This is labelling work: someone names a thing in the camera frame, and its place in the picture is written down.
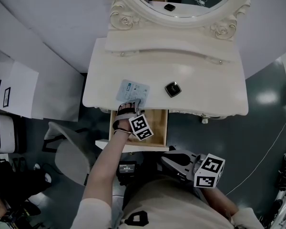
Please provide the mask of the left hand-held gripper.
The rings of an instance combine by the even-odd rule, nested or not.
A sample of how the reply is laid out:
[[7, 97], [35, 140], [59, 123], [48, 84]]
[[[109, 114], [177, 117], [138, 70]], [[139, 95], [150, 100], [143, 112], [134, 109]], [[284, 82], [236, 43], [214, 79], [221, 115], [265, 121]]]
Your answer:
[[122, 131], [122, 130], [116, 130], [116, 131], [113, 130], [113, 133], [115, 134], [118, 131], [123, 132], [123, 133], [127, 133], [129, 135], [135, 136], [139, 141], [143, 141], [143, 140], [153, 136], [153, 131], [151, 130], [151, 128], [147, 122], [145, 114], [139, 108], [139, 105], [141, 103], [141, 99], [137, 98], [137, 99], [131, 100], [129, 102], [134, 103], [134, 112], [136, 113], [135, 117], [132, 117], [129, 119], [130, 126], [131, 126], [133, 132], [127, 133], [126, 131]]

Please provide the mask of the person's right forearm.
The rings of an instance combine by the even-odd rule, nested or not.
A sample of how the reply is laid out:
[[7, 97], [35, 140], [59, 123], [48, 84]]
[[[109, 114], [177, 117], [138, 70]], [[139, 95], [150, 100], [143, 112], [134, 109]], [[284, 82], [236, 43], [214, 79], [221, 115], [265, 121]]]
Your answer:
[[200, 190], [208, 205], [227, 220], [231, 220], [231, 217], [239, 211], [235, 203], [218, 188], [200, 188]]

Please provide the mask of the person's left forearm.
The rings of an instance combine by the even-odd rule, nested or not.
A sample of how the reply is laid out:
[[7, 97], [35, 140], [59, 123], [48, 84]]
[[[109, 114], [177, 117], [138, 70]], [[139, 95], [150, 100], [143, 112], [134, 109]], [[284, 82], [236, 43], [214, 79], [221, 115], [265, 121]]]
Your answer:
[[89, 173], [83, 199], [95, 198], [112, 205], [113, 181], [129, 135], [121, 130], [114, 133]]

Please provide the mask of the white cabinet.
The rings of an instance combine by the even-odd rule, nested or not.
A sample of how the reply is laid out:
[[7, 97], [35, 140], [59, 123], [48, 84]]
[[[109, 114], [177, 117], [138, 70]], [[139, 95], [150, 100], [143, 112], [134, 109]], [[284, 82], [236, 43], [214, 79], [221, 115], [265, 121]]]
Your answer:
[[[0, 51], [0, 110], [33, 118], [33, 98], [39, 73]], [[9, 106], [3, 108], [5, 89], [11, 87]]]

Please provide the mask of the person's left hand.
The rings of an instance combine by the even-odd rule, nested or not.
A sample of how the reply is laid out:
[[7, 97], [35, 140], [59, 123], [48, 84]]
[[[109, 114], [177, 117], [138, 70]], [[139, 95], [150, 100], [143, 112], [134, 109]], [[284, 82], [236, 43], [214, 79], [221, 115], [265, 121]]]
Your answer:
[[135, 102], [124, 103], [120, 105], [113, 122], [113, 129], [132, 133], [129, 119], [136, 116]]

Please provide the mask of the white oval framed mirror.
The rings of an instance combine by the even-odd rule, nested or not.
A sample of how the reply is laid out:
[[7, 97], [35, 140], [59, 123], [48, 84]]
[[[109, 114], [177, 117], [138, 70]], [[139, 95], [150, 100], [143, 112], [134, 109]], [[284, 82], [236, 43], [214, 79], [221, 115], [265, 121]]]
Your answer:
[[197, 5], [172, 3], [173, 11], [165, 9], [167, 2], [145, 0], [112, 0], [110, 23], [118, 30], [137, 26], [164, 26], [174, 29], [198, 29], [211, 36], [229, 40], [237, 28], [237, 17], [245, 14], [250, 0], [221, 0], [207, 8], [207, 0], [195, 0]]

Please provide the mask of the black waist display device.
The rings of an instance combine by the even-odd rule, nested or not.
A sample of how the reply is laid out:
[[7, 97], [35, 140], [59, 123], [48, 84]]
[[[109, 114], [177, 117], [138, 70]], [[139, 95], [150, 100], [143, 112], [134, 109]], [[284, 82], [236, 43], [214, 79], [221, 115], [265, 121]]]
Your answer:
[[138, 168], [136, 161], [120, 161], [116, 176], [121, 186], [126, 186], [133, 178]]

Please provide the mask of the white drawer front with knob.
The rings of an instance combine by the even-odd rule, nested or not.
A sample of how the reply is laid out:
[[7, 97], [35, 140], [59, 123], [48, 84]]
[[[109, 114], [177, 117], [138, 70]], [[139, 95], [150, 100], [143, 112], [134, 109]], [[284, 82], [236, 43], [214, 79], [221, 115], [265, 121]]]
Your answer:
[[231, 61], [222, 60], [222, 59], [211, 57], [211, 56], [206, 56], [205, 60], [215, 65], [224, 65], [224, 64], [231, 63]]
[[104, 49], [104, 53], [108, 55], [113, 55], [115, 57], [132, 57], [140, 53], [139, 50], [107, 50]]

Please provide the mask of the black picture frame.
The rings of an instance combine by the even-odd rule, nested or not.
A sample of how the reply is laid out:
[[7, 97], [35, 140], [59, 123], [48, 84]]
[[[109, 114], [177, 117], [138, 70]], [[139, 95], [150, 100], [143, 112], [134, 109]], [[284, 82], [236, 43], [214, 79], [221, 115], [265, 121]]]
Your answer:
[[11, 87], [5, 89], [4, 91], [3, 108], [9, 106], [10, 90], [11, 90]]

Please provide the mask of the ornate white drawer front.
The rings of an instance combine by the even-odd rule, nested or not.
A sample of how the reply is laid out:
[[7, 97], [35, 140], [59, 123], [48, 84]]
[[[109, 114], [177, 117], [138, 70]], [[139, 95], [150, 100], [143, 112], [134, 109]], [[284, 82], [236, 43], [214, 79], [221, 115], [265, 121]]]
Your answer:
[[216, 115], [209, 115], [204, 114], [201, 112], [193, 112], [193, 111], [183, 111], [183, 110], [168, 110], [168, 113], [179, 113], [179, 114], [190, 114], [190, 115], [196, 115], [201, 118], [202, 124], [208, 124], [209, 120], [224, 120], [227, 118], [227, 116], [216, 116]]

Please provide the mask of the grey chair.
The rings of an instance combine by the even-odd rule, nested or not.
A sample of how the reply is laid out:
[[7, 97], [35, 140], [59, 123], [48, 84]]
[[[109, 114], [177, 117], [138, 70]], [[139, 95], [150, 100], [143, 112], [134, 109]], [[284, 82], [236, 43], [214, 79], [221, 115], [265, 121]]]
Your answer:
[[55, 165], [70, 180], [85, 186], [89, 173], [96, 161], [92, 146], [88, 144], [83, 132], [76, 132], [55, 122], [49, 122], [44, 141], [63, 140], [55, 154]]

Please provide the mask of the light blue packet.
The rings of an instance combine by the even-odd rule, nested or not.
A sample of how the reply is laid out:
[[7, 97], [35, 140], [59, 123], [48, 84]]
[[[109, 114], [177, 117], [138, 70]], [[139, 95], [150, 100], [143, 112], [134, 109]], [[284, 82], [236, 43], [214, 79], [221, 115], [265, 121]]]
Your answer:
[[140, 106], [144, 107], [149, 90], [150, 86], [148, 85], [124, 79], [118, 90], [116, 100], [125, 103], [131, 100], [140, 99]]

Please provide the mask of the small black square box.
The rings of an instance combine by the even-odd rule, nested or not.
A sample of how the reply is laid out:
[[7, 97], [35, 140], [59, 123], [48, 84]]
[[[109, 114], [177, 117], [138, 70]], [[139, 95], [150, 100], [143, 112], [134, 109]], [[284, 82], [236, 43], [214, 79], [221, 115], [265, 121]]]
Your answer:
[[173, 81], [165, 86], [166, 93], [171, 97], [177, 96], [182, 90], [176, 81]]

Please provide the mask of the wooden drawer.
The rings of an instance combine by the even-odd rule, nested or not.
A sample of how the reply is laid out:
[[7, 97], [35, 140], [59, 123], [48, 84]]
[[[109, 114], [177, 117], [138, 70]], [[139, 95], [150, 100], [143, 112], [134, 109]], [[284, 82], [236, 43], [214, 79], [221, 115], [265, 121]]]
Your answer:
[[166, 145], [167, 139], [167, 110], [145, 110], [144, 115], [153, 131], [153, 136], [139, 141], [135, 136], [131, 135], [124, 146], [123, 153], [134, 152], [167, 152], [169, 147]]

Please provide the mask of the white ornate dressing table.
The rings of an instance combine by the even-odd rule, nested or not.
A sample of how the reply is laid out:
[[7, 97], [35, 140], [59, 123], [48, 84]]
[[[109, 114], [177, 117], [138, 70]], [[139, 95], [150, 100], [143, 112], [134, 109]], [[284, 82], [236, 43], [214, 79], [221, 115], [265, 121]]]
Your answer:
[[[139, 50], [132, 57], [115, 57], [107, 50]], [[206, 56], [231, 61], [215, 65]], [[82, 102], [86, 107], [117, 110], [122, 80], [150, 86], [144, 107], [201, 112], [207, 115], [248, 114], [245, 75], [232, 41], [184, 31], [110, 31], [98, 38], [91, 56]], [[181, 92], [171, 98], [167, 84]]]

